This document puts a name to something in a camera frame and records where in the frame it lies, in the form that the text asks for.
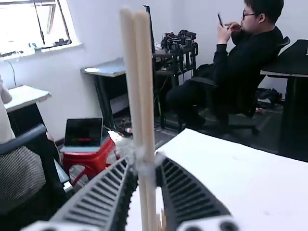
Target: window sill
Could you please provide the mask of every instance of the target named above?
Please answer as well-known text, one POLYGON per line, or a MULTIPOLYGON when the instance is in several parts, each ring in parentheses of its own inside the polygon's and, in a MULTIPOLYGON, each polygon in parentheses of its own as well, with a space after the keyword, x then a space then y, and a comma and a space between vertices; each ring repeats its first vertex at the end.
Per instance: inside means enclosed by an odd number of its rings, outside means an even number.
POLYGON ((52 47, 49 49, 44 49, 41 51, 27 51, 24 52, 22 54, 13 54, 10 56, 6 56, 1 58, 3 61, 14 61, 14 60, 19 60, 20 58, 26 58, 26 57, 33 57, 33 56, 42 56, 42 55, 46 55, 46 54, 53 54, 53 53, 58 53, 61 51, 66 51, 68 49, 73 49, 73 48, 77 48, 77 47, 83 47, 83 43, 79 42, 79 43, 72 43, 72 44, 68 44, 68 45, 63 45, 63 46, 59 46, 59 47, 52 47))

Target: desk leg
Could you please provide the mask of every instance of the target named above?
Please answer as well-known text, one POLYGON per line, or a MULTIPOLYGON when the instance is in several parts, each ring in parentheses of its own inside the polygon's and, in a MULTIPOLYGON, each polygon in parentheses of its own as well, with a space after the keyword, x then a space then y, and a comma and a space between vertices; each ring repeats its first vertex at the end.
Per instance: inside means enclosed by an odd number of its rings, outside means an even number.
POLYGON ((104 124, 110 129, 116 129, 103 77, 94 76, 95 88, 100 103, 104 124))
POLYGON ((308 78, 289 78, 279 155, 308 162, 308 78))

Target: smartphone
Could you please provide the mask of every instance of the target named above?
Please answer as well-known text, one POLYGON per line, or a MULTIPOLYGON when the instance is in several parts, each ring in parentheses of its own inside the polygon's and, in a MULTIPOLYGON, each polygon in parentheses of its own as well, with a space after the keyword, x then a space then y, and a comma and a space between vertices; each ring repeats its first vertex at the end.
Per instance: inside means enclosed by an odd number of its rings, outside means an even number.
POLYGON ((221 16, 220 16, 220 13, 218 13, 218 19, 219 19, 219 23, 222 27, 225 27, 224 24, 222 23, 222 20, 221 20, 221 16))

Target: man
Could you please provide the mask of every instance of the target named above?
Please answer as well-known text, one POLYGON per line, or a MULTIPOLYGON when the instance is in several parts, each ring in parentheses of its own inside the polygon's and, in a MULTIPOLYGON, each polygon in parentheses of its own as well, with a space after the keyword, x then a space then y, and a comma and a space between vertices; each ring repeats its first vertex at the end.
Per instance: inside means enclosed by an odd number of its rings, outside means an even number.
MULTIPOLYGON (((235 104, 238 89, 260 81, 262 66, 278 55, 277 47, 283 43, 282 33, 275 26, 282 13, 283 0, 244 1, 241 25, 236 22, 226 27, 218 25, 214 64, 206 76, 218 85, 216 103, 235 104), (231 37, 236 47, 228 55, 227 44, 231 37)), ((202 85, 187 81, 172 89, 167 94, 167 104, 186 122, 187 128, 202 129, 205 119, 193 110, 194 105, 206 106, 202 85)))
POLYGON ((4 107, 4 103, 9 103, 11 100, 12 96, 3 86, 3 82, 0 76, 0 144, 6 143, 15 138, 15 135, 11 129, 8 114, 4 107))

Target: man's hand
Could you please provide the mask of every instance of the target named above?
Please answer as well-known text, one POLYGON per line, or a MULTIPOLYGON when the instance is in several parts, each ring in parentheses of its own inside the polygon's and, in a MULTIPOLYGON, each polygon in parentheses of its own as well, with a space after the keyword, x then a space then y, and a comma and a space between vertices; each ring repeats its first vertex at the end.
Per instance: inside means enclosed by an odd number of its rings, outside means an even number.
POLYGON ((241 25, 237 22, 227 23, 225 26, 227 26, 227 30, 230 29, 232 32, 241 32, 242 30, 241 25))
POLYGON ((232 31, 230 29, 223 28, 222 25, 218 25, 218 44, 227 44, 231 38, 232 31))

